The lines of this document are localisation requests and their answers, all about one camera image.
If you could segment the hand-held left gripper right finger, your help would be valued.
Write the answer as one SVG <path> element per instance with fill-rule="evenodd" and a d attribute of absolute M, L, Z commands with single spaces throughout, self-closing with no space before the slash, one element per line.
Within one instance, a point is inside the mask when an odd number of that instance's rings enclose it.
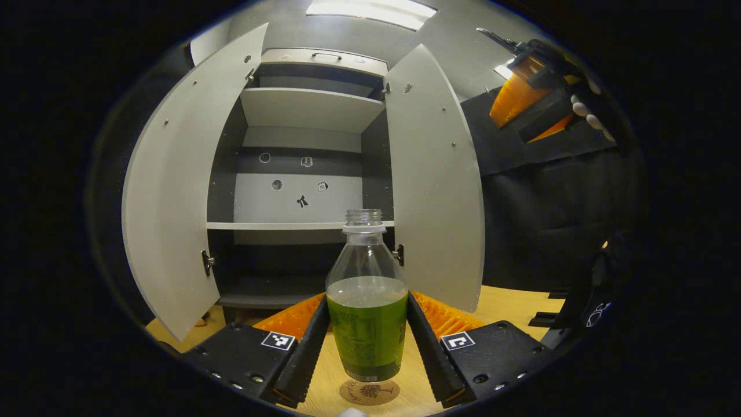
<path fill-rule="evenodd" d="M 410 292 L 407 320 L 434 398 L 445 408 L 502 396 L 554 359 L 553 349 L 507 320 L 437 335 L 421 299 Z"/>

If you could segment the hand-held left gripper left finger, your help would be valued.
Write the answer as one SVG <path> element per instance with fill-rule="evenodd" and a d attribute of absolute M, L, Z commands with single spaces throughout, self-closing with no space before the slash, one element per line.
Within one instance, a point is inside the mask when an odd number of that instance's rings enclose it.
<path fill-rule="evenodd" d="M 329 324 L 320 293 L 255 325 L 227 324 L 182 359 L 243 397 L 296 409 L 306 400 Z"/>

